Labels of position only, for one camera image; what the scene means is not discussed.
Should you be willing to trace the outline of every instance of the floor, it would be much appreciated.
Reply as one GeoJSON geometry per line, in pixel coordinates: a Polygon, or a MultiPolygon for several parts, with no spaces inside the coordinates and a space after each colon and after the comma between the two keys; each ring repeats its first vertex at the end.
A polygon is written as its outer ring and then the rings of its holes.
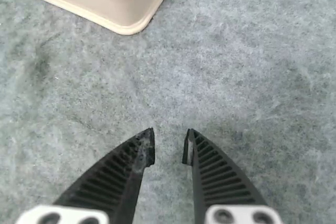
{"type": "Polygon", "coordinates": [[[285,223],[336,219],[336,0],[165,0],[120,36],[41,0],[0,0],[0,222],[55,200],[154,127],[134,223],[193,223],[193,127],[285,223]]]}

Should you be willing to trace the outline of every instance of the ribbed rubber pad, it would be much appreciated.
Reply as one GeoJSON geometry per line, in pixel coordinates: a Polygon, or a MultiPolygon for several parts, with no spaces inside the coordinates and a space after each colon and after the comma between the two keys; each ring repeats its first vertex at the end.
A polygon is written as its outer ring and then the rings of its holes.
{"type": "Polygon", "coordinates": [[[102,210],[111,224],[131,224],[144,169],[154,161],[154,132],[147,129],[95,163],[54,204],[102,210]]]}
{"type": "Polygon", "coordinates": [[[244,172],[194,129],[187,132],[182,163],[192,166],[196,224],[204,223],[211,205],[266,205],[244,172]]]}

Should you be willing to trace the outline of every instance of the screw hole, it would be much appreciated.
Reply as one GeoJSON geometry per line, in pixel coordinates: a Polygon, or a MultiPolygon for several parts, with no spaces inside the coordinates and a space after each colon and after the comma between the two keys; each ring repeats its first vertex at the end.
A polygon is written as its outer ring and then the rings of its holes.
{"type": "Polygon", "coordinates": [[[230,224],[233,223],[233,216],[229,211],[220,209],[215,212],[215,220],[221,224],[230,224]]]}
{"type": "Polygon", "coordinates": [[[99,224],[99,221],[96,218],[87,218],[82,220],[80,224],[99,224]]]}
{"type": "Polygon", "coordinates": [[[51,214],[43,216],[38,224],[57,224],[60,219],[60,215],[53,212],[51,214]]]}
{"type": "Polygon", "coordinates": [[[273,224],[272,218],[264,212],[256,212],[253,219],[258,224],[273,224]]]}

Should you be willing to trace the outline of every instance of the white bracket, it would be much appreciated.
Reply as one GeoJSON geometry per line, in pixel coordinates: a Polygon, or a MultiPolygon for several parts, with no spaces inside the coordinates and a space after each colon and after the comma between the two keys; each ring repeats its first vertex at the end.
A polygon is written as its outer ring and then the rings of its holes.
{"type": "Polygon", "coordinates": [[[283,224],[279,214],[267,206],[212,205],[205,224],[283,224]]]}
{"type": "Polygon", "coordinates": [[[109,224],[109,217],[98,210],[40,205],[24,212],[16,224],[109,224]]]}

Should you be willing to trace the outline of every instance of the gray carpet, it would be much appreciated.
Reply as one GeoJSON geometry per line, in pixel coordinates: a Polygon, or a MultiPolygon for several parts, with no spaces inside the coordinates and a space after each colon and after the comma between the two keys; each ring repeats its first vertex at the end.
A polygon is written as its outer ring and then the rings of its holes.
{"type": "Polygon", "coordinates": [[[134,223],[193,223],[188,127],[285,223],[335,223],[335,45],[336,0],[165,0],[131,37],[0,0],[0,223],[150,126],[156,164],[134,223]]]}

